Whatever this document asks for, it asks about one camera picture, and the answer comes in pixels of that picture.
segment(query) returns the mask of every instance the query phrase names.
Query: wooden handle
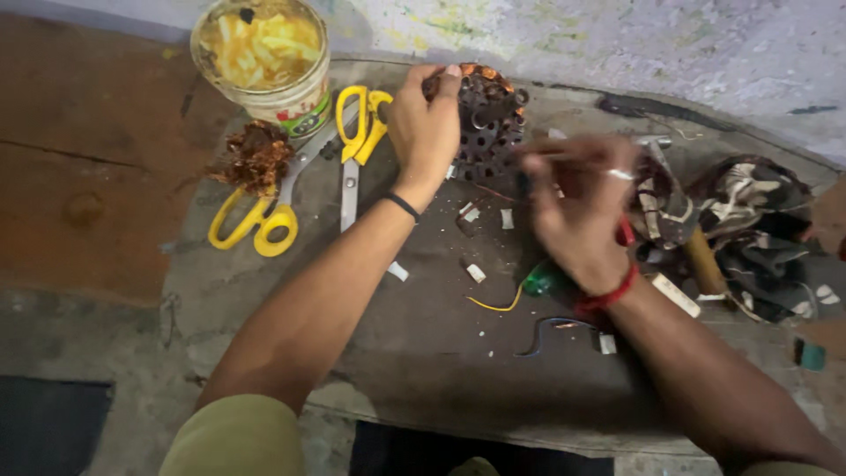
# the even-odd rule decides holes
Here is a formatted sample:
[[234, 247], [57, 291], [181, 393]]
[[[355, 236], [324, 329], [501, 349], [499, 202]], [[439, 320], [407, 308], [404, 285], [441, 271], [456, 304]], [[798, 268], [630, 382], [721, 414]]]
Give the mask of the wooden handle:
[[701, 294], [717, 295], [728, 291], [726, 279], [717, 265], [717, 260], [714, 259], [714, 252], [708, 246], [702, 227], [696, 225], [693, 235], [682, 245], [682, 249], [693, 268], [696, 285], [699, 286]]

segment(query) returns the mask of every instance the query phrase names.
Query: hand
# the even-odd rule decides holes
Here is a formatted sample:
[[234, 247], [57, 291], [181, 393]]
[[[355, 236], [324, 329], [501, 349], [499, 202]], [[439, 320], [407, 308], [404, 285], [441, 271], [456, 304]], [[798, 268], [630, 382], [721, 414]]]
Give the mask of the hand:
[[[423, 80], [440, 71], [440, 87], [431, 103]], [[388, 113], [387, 133], [400, 163], [393, 192], [418, 212], [426, 209], [459, 150], [461, 68], [435, 64], [412, 66]]]
[[[524, 155], [523, 170], [532, 181], [538, 239], [591, 296], [616, 290], [629, 270], [626, 250], [614, 235], [631, 181], [607, 171], [631, 173], [639, 151], [625, 136], [541, 141], [517, 151]], [[551, 162], [542, 153], [566, 154], [572, 160]]]

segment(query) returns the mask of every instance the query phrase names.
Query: black mat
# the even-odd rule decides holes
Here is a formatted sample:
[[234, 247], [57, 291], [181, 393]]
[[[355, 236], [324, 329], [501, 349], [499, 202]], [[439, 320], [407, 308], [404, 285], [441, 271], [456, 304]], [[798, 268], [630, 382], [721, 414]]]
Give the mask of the black mat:
[[112, 405], [112, 387], [0, 376], [0, 475], [82, 474]]
[[483, 457], [500, 476], [613, 476], [613, 458], [526, 448], [495, 441], [401, 429], [359, 421], [350, 476], [447, 476], [472, 457]]

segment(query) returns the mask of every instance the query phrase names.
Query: blue wire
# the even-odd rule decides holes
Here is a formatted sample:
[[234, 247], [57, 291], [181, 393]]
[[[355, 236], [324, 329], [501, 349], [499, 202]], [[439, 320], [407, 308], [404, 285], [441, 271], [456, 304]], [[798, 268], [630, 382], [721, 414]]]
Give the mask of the blue wire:
[[584, 325], [584, 326], [589, 327], [593, 330], [596, 330], [596, 327], [594, 327], [593, 325], [588, 324], [586, 322], [579, 321], [578, 319], [563, 318], [563, 317], [540, 318], [537, 321], [535, 321], [535, 336], [532, 339], [531, 347], [526, 352], [523, 352], [521, 354], [514, 354], [515, 357], [534, 357], [534, 356], [541, 353], [541, 349], [543, 348], [543, 340], [542, 340], [543, 335], [542, 335], [541, 329], [543, 328], [543, 324], [547, 324], [547, 323], [549, 323], [549, 324], [578, 324], [578, 325]]

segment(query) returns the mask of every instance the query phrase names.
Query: silver ring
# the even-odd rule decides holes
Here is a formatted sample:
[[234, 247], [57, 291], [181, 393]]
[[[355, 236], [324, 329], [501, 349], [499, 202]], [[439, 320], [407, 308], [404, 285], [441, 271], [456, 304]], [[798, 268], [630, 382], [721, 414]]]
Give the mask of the silver ring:
[[618, 179], [622, 180], [634, 180], [634, 176], [625, 170], [620, 169], [611, 169], [606, 172], [607, 174], [611, 175], [612, 177], [617, 177]]

